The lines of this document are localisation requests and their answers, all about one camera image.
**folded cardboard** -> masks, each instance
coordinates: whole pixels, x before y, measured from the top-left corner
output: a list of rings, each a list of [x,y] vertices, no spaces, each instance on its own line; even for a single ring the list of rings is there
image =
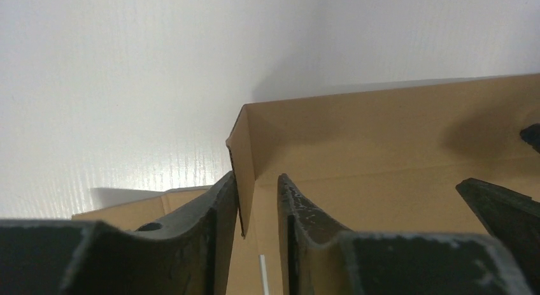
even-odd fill
[[[244,105],[227,139],[245,235],[228,293],[262,294],[265,255],[270,294],[283,294],[279,174],[358,231],[486,233],[455,186],[474,177],[539,199],[540,158],[519,137],[536,122],[540,75]],[[75,218],[135,228],[192,197]]]

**white surface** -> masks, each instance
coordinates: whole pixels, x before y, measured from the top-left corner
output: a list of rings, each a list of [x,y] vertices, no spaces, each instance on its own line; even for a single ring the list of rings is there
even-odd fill
[[[0,217],[211,184],[244,103],[538,72],[538,39],[540,0],[0,0]]]

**white backdrop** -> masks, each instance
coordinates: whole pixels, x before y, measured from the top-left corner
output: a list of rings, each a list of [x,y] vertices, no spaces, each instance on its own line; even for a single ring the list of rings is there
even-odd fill
[[[538,40],[540,0],[0,0],[0,217],[208,185],[244,103],[539,72]]]

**white strip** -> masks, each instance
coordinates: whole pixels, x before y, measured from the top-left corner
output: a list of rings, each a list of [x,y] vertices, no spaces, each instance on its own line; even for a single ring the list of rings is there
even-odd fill
[[[259,255],[259,266],[262,290],[264,291],[264,295],[270,295],[270,289],[268,288],[268,274],[266,273],[266,259],[264,258],[264,255]]]

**black object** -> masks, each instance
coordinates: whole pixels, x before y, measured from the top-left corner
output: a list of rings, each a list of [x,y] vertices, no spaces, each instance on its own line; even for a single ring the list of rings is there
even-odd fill
[[[486,230],[512,252],[531,288],[540,294],[540,203],[473,178],[456,189]]]
[[[225,294],[236,190],[229,172],[133,232],[104,222],[0,220],[0,294]]]
[[[540,153],[540,123],[531,125],[520,132],[522,140]]]
[[[285,294],[531,294],[489,236],[356,233],[287,175],[278,180],[278,213]]]

